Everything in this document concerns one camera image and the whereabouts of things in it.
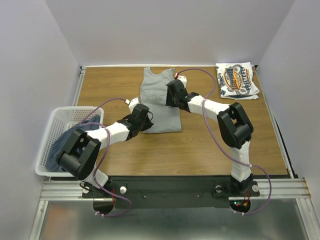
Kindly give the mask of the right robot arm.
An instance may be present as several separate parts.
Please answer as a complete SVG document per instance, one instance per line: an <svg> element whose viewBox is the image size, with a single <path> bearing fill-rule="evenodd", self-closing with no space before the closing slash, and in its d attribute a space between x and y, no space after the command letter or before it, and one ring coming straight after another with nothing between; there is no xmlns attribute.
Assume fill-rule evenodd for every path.
<svg viewBox="0 0 320 240"><path fill-rule="evenodd" d="M240 103L231 105L205 99L195 92L188 93L185 83L179 79L167 85L166 105L203 116L217 122L220 135L229 147L230 154L219 145L220 150L232 161L230 189L235 195L242 195L253 181L249 160L249 147L254 131L244 108Z"/></svg>

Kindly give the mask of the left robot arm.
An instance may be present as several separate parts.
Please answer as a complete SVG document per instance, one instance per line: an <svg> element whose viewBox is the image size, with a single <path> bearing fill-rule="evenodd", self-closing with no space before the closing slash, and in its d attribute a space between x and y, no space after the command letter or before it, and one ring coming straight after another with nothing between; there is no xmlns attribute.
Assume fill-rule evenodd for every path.
<svg viewBox="0 0 320 240"><path fill-rule="evenodd" d="M111 184L109 177L96 166L98 154L112 144L126 142L151 128L149 112L147 106L138 103L129 115L112 125L89 131L73 130L57 155L57 164L78 180L93 185L100 197L108 196Z"/></svg>

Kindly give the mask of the grey tank top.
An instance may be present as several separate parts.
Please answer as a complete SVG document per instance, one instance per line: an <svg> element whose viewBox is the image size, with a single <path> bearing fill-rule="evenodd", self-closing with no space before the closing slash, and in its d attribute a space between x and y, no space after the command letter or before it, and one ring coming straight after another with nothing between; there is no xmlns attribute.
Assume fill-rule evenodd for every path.
<svg viewBox="0 0 320 240"><path fill-rule="evenodd" d="M143 69L143 81L140 85L140 100L153 113L153 126L144 131L145 134L181 132L180 111L176 107L166 105L167 84L174 80L174 68L159 74L152 72L150 67Z"/></svg>

